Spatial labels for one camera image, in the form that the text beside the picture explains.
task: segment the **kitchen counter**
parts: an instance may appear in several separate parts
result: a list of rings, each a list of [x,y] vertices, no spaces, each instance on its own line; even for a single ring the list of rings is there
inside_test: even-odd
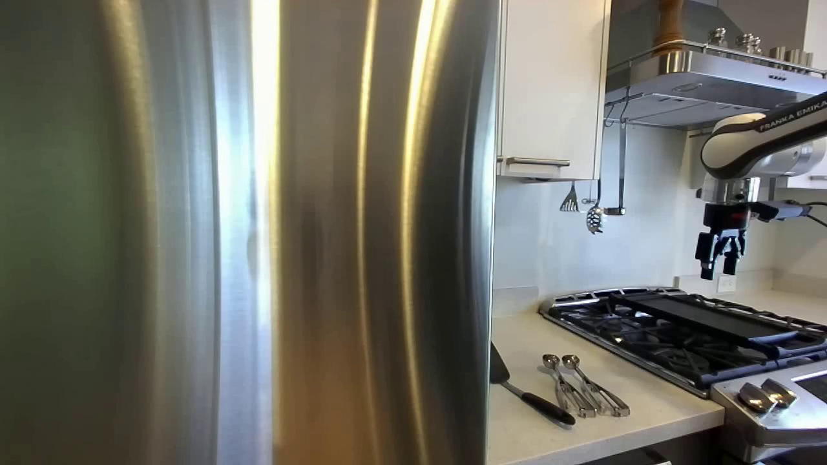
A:
[[[720,295],[724,300],[827,323],[827,304],[816,297],[782,291]],[[555,401],[553,381],[539,372],[539,354],[575,354],[581,370],[631,406],[631,415],[579,419],[562,429],[534,412],[504,386],[490,386],[493,456],[497,463],[588,463],[646,445],[716,429],[724,408],[699,401],[614,354],[543,319],[534,301],[516,300],[493,311],[493,344],[509,364],[511,381]]]

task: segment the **white wall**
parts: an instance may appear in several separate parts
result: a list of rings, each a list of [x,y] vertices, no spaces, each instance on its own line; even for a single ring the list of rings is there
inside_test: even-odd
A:
[[[499,181],[493,286],[539,295],[593,288],[697,284],[694,238],[703,200],[693,197],[684,131],[628,128],[624,217],[606,217],[601,234],[587,231],[587,209],[557,212],[570,182]],[[601,149],[605,197],[614,203],[617,128],[606,128]],[[581,198],[592,182],[575,182]],[[759,282],[774,265],[774,224],[748,224],[739,286]]]
[[[756,34],[761,49],[769,51],[777,44],[801,49],[808,1],[822,0],[719,0],[719,7],[728,12],[742,30]]]

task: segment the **stainless steel refrigerator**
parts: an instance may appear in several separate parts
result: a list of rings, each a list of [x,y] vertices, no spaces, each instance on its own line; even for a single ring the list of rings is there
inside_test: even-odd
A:
[[[0,463],[484,463],[497,0],[0,0]]]

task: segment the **cabinet door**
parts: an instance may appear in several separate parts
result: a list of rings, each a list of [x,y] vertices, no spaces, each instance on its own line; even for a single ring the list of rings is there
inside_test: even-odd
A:
[[[504,0],[499,176],[593,178],[610,0]]]
[[[808,0],[807,4],[807,30],[803,30],[803,51],[811,51],[811,67],[827,70],[827,1]]]

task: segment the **kitchen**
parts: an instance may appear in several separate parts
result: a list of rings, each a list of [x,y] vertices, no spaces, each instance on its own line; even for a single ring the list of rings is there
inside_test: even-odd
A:
[[[759,30],[756,36],[761,36],[768,51],[773,44],[795,44],[790,39],[795,34],[818,34],[813,26],[807,29],[803,14],[789,21],[759,17],[782,14],[781,9],[773,9],[773,1],[748,1],[755,7],[747,12],[739,9],[736,1],[720,0],[712,4],[720,4],[730,17],[747,23],[748,30]],[[720,430],[724,408],[697,401],[646,370],[617,362],[570,330],[547,326],[547,319],[538,314],[543,300],[593,288],[680,286],[684,291],[719,295],[720,300],[755,304],[759,310],[827,323],[822,314],[827,301],[822,265],[827,257],[827,238],[825,226],[816,222],[790,220],[781,224],[752,220],[736,277],[719,271],[711,282],[699,279],[694,240],[703,229],[705,200],[697,198],[697,187],[703,186],[697,138],[705,138],[708,131],[693,123],[661,127],[657,123],[657,115],[646,115],[646,110],[637,110],[635,115],[637,123],[631,115],[624,128],[614,120],[601,131],[601,209],[624,203],[624,212],[623,217],[605,215],[601,231],[597,234],[587,229],[592,209],[587,200],[593,200],[597,197],[597,182],[587,176],[587,181],[575,181],[573,186],[562,176],[561,181],[543,181],[543,176],[553,169],[534,166],[531,173],[499,178],[493,340],[511,367],[515,384],[555,401],[553,379],[538,370],[543,367],[539,357],[547,352],[579,354],[583,372],[631,406],[631,415],[624,419],[581,419],[573,430],[562,430],[538,415],[529,406],[521,406],[515,394],[499,389],[497,456],[504,463],[711,463],[724,454],[708,454],[711,447],[719,447],[711,430]],[[624,173],[624,200],[617,186],[619,173]],[[566,203],[570,187],[579,190],[575,212]],[[825,200],[825,190],[782,187],[777,198]],[[818,456],[822,454],[808,454],[798,456],[798,463],[818,463]]]
[[[803,40],[773,78],[827,67],[801,39],[825,12],[764,30],[752,4],[768,51]],[[605,93],[606,0],[25,0],[0,23],[0,463],[703,463],[727,398],[553,319],[680,286],[827,323],[813,222],[748,222],[739,273],[699,279],[708,131]],[[808,349],[801,319],[781,335]],[[489,339],[516,386],[557,401],[557,357],[614,415],[538,415],[489,381]]]

